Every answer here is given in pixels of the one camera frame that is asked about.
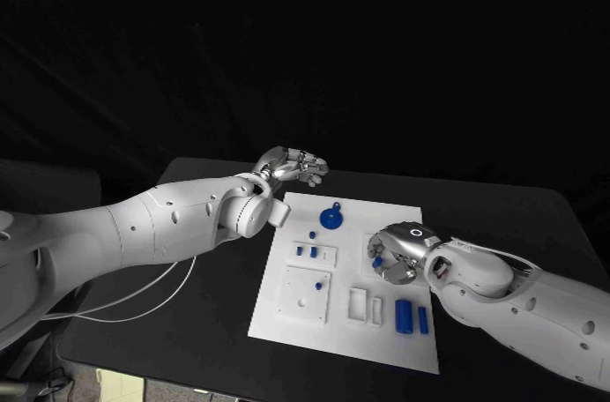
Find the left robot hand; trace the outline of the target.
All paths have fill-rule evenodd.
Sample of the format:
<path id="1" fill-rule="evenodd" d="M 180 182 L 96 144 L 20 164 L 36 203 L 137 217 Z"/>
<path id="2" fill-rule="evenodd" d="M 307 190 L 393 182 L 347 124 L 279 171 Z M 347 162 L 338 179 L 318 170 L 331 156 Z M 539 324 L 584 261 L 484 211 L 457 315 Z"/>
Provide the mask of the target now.
<path id="1" fill-rule="evenodd" d="M 275 146 L 258 159 L 250 173 L 258 175 L 278 190 L 284 182 L 304 182 L 310 187 L 317 186 L 328 172 L 325 161 L 294 148 Z"/>

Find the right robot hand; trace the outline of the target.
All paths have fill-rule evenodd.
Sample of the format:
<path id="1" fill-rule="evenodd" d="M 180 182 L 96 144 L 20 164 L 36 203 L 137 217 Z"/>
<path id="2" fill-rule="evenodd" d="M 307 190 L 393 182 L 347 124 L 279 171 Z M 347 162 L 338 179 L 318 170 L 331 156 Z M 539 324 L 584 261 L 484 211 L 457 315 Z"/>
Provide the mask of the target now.
<path id="1" fill-rule="evenodd" d="M 441 245 L 436 233 L 418 222 L 389 224 L 367 242 L 367 257 L 372 269 L 392 285 L 413 282 L 425 259 Z"/>

